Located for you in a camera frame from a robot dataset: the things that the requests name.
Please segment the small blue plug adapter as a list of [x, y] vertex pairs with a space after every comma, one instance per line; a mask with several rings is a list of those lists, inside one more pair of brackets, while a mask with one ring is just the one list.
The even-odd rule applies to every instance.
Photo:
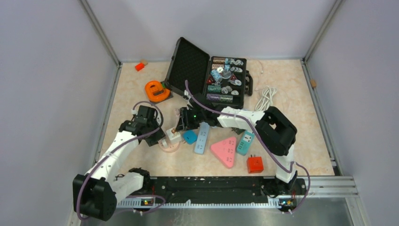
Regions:
[[183, 139], [189, 145], [194, 144], [197, 141], [197, 138], [198, 136], [193, 130], [188, 130], [183, 133]]

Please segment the white cube socket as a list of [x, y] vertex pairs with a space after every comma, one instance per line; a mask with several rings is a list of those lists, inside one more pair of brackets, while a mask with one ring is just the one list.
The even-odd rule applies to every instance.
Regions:
[[170, 128], [166, 131], [167, 138], [171, 145], [175, 145], [182, 141], [181, 134], [176, 131], [176, 128]]

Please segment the light blue power strip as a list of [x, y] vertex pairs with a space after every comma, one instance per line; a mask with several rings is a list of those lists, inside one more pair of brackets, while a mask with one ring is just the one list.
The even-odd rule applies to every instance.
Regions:
[[206, 122], [202, 122], [200, 124], [197, 141], [196, 141], [195, 148], [194, 148], [195, 154], [204, 154], [209, 129], [210, 129], [210, 126]]

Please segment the white plug adapter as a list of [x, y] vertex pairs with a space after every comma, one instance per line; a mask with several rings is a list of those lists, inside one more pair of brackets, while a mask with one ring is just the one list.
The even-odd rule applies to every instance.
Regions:
[[162, 148], [168, 148], [168, 142], [166, 139], [162, 139], [160, 142]]

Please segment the pink round plug base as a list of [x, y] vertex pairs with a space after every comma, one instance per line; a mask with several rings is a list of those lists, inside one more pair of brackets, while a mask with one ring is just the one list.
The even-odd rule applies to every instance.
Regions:
[[161, 142], [161, 141], [159, 141], [159, 147], [160, 147], [160, 149], [161, 149], [163, 152], [165, 152], [165, 153], [173, 153], [173, 152], [176, 152], [176, 151], [179, 149], [179, 147], [180, 147], [180, 145], [181, 145], [181, 142], [179, 142], [179, 143], [177, 143], [177, 144], [175, 144], [175, 145], [171, 145], [170, 142], [169, 142], [169, 140], [168, 140], [168, 139], [166, 139], [166, 140], [167, 140], [167, 142], [168, 142], [168, 148], [162, 148], [161, 145], [160, 145], [160, 142]]

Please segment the pink triangular power strip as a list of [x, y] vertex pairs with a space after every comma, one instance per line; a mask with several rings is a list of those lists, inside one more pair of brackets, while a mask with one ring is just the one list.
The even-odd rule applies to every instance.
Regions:
[[228, 169], [234, 166], [236, 137], [229, 137], [210, 146], [212, 154]]

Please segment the teal power strip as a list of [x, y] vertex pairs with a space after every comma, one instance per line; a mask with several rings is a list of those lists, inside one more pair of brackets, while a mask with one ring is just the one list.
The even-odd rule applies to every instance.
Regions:
[[254, 133], [246, 130], [241, 140], [238, 143], [238, 146], [236, 148], [236, 153], [245, 156], [248, 153], [249, 148], [254, 139], [255, 139]]

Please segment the red cube socket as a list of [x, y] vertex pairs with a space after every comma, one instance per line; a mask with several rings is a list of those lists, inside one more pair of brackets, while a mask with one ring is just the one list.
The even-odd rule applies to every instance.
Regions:
[[264, 170], [261, 156], [250, 155], [247, 159], [247, 171], [249, 174], [261, 173]]

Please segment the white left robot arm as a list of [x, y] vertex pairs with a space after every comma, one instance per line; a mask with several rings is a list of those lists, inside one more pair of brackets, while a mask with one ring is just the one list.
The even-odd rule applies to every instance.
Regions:
[[85, 174], [78, 174], [72, 182], [73, 210], [78, 219], [85, 221], [96, 218], [109, 220], [117, 204], [137, 191], [146, 194], [150, 191], [151, 182], [142, 174], [128, 172], [117, 179], [116, 176], [130, 153], [141, 141], [152, 138], [162, 131], [163, 114], [149, 101], [140, 101], [133, 106], [133, 118], [124, 121], [107, 149]]

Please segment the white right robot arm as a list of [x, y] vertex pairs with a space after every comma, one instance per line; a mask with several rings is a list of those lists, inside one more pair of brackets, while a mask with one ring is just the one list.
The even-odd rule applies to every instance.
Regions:
[[278, 108], [271, 106], [263, 111], [249, 111], [213, 104], [201, 94], [193, 95], [187, 90], [184, 94], [188, 104], [179, 109], [175, 131], [197, 129], [202, 122], [209, 126], [251, 131], [277, 165], [277, 190], [288, 194], [295, 188], [297, 170], [291, 151], [297, 128]]

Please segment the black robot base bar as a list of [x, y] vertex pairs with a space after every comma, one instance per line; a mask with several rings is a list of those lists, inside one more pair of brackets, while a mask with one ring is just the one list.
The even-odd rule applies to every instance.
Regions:
[[145, 179], [132, 195], [159, 195], [167, 203], [250, 204], [304, 195], [304, 179], [287, 186], [273, 177], [157, 177]]

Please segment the orange tape dispenser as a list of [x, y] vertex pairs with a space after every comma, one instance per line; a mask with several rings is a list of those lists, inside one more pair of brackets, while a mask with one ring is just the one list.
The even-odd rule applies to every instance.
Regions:
[[146, 83], [144, 90], [152, 103], [160, 103], [172, 97], [171, 91], [160, 81], [152, 80]]

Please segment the black open carrying case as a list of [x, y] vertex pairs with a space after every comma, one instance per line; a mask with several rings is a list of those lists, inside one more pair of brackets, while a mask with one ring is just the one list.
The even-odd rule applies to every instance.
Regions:
[[181, 37], [176, 43], [164, 84], [187, 99], [185, 81], [188, 81], [192, 94], [201, 94], [215, 105], [243, 108], [244, 97], [253, 94], [253, 79], [245, 58], [210, 56]]

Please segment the small red block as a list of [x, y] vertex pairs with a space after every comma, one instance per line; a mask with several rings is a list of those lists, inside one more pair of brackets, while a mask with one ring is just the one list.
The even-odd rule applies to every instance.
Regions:
[[135, 66], [135, 70], [136, 70], [136, 71], [141, 71], [142, 69], [145, 68], [145, 66], [146, 66], [146, 64], [144, 64], [144, 63], [138, 63], [138, 64]]

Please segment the small wooden block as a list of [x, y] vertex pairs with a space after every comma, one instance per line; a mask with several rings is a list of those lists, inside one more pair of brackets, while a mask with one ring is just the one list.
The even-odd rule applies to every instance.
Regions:
[[145, 59], [141, 59], [140, 63], [142, 63], [143, 65], [148, 65], [148, 61]]

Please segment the wooden block on rail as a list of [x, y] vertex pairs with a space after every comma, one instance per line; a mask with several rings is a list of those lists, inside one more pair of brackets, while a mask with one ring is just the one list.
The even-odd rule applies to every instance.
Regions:
[[316, 88], [316, 86], [317, 86], [317, 83], [314, 79], [310, 79], [310, 84], [313, 89]]

